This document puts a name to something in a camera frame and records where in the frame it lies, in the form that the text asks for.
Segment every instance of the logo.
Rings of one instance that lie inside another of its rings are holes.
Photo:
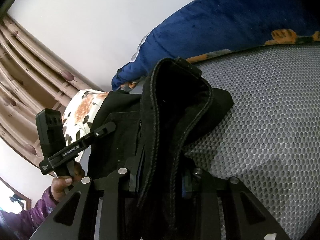
[[[74,147],[73,149],[68,150],[67,152],[65,152],[64,154],[62,154],[62,157],[66,157],[68,154],[74,152],[76,149],[80,148],[79,145],[77,145],[76,147]]]

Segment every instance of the gray mesh fabric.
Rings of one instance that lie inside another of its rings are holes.
[[[300,239],[320,210],[320,43],[242,51],[199,68],[235,104],[186,155],[214,176],[239,177]]]

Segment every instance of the purple sleeve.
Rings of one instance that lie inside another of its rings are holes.
[[[49,187],[43,193],[42,198],[37,201],[34,208],[27,211],[23,210],[19,214],[0,212],[7,226],[19,240],[29,240],[56,205],[57,202],[52,197],[51,187]]]

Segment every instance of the beige curtain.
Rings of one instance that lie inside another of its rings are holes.
[[[9,17],[0,24],[0,136],[36,166],[43,160],[35,116],[64,112],[79,90],[91,89]]]

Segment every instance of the white wall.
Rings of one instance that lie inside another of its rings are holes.
[[[21,194],[30,198],[34,206],[51,185],[52,177],[23,159],[0,138],[0,177]]]
[[[193,0],[16,0],[9,14],[104,90],[141,39]]]

